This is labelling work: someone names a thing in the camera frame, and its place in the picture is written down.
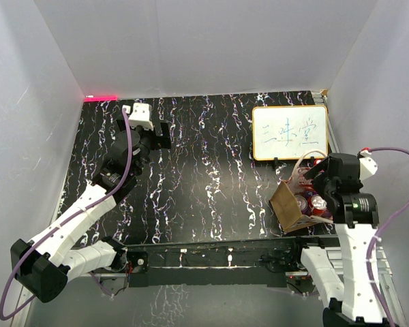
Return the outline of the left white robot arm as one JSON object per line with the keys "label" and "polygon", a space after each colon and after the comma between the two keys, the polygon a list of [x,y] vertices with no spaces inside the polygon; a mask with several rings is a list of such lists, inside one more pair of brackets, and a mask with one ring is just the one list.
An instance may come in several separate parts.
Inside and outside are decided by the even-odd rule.
{"label": "left white robot arm", "polygon": [[75,250],[77,241],[103,215],[114,209],[136,186],[151,151],[170,149],[170,125],[155,129],[143,123],[121,131],[99,172],[82,195],[59,218],[30,241],[11,247],[14,278],[42,303],[55,299],[71,280],[99,268],[119,272],[127,265],[125,246],[107,236]]}

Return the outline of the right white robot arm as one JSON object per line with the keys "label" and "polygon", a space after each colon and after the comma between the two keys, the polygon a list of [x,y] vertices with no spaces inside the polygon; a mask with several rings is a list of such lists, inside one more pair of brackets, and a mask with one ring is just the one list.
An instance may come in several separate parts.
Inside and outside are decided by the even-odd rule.
{"label": "right white robot arm", "polygon": [[371,151],[363,149],[357,155],[331,153],[303,175],[327,204],[342,259],[340,277],[323,247],[299,247],[290,253],[291,264],[312,276],[324,306],[324,326],[395,324],[379,287],[377,202],[361,192],[363,180],[377,169]]}

